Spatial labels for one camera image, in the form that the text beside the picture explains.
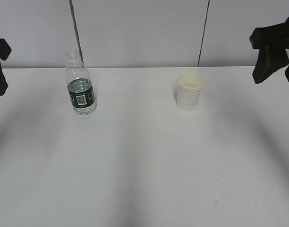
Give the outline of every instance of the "water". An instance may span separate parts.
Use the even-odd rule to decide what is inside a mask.
[[[85,92],[92,87],[92,83],[88,79],[75,79],[68,84],[68,91],[79,93]],[[80,109],[73,106],[74,111],[79,115],[88,115],[96,109],[96,98],[94,103],[86,108]]]

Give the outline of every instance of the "small mark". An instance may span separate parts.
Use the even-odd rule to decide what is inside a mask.
[[[218,200],[214,203],[214,207],[217,208],[217,207],[218,207],[218,206],[217,206],[218,202],[220,202],[220,201],[223,200],[223,199],[225,199],[225,197],[222,197],[221,199],[218,199]]]

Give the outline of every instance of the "plastic water bottle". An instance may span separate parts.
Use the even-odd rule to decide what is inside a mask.
[[[90,73],[77,50],[67,51],[66,58],[66,83],[73,109],[79,115],[88,115],[96,109]]]

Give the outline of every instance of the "wall seam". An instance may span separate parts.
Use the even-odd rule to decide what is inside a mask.
[[[205,21],[204,21],[204,27],[203,27],[203,33],[202,33],[202,39],[201,39],[201,45],[200,45],[200,52],[199,52],[197,67],[199,67],[199,64],[200,64],[201,51],[202,51],[202,46],[203,46],[203,41],[204,41],[204,34],[205,34],[205,28],[206,28],[207,15],[209,13],[209,7],[210,7],[210,0],[208,0],[208,2],[207,2],[206,15],[205,15]]]

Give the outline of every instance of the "barcode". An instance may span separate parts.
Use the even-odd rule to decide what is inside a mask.
[[[77,96],[76,100],[77,100],[78,105],[86,105],[87,104],[86,97],[84,95],[83,96]]]

